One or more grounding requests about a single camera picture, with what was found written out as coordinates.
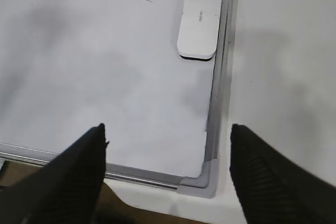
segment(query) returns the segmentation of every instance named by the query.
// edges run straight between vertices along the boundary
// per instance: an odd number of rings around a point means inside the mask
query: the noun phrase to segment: whiteboard
[[[335,0],[238,0],[236,19],[231,122],[336,185]]]
[[[183,0],[0,0],[0,141],[60,153],[106,124],[108,163],[197,177],[214,61],[183,60]]]

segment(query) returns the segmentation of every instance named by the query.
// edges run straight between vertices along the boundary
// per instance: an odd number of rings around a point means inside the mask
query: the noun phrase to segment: white table
[[[246,124],[295,163],[336,185],[336,1],[238,0],[236,6],[216,197],[107,181],[127,204],[211,223],[246,223],[228,173],[232,123]]]

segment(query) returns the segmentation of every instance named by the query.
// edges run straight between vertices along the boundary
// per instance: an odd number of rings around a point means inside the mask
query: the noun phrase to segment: whiteboard eraser
[[[222,0],[184,0],[177,50],[182,58],[210,60],[217,50]]]

